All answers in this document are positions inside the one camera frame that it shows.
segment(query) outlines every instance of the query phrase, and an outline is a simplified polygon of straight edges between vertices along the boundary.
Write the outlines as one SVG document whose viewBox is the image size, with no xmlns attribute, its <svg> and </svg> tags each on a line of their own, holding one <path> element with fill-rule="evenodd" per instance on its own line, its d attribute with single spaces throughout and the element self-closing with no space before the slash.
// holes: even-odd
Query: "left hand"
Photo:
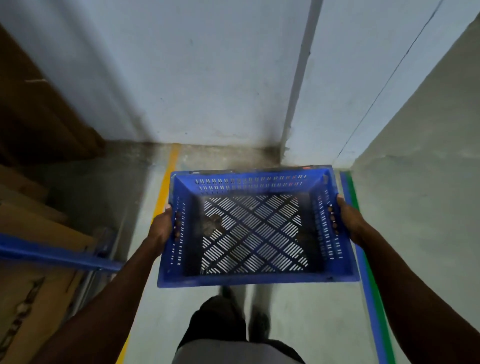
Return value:
<svg viewBox="0 0 480 364">
<path fill-rule="evenodd" d="M 153 242 L 158 255 L 163 253 L 165 243 L 172 232 L 172 213 L 172 206 L 165 206 L 165 212 L 155 216 L 150 225 L 147 239 Z"/>
</svg>

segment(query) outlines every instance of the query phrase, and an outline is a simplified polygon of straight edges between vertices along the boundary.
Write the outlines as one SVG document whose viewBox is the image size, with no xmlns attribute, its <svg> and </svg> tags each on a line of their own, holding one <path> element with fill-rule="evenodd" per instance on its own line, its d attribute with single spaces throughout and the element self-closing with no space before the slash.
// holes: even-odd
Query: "crate slotted bottom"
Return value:
<svg viewBox="0 0 480 364">
<path fill-rule="evenodd" d="M 329 166 L 173 172 L 159 287 L 359 280 Z"/>
</svg>

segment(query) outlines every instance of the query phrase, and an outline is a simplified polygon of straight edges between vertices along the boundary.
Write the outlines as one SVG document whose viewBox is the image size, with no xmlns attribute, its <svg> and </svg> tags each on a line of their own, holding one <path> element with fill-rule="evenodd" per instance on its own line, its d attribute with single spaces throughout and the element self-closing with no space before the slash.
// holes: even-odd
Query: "right hand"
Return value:
<svg viewBox="0 0 480 364">
<path fill-rule="evenodd" d="M 368 223 L 363 219 L 360 211 L 346 203 L 341 195 L 336 196 L 336 201 L 340 206 L 340 214 L 343 224 L 350 232 L 350 239 L 357 245 L 362 242 L 361 232 Z"/>
</svg>

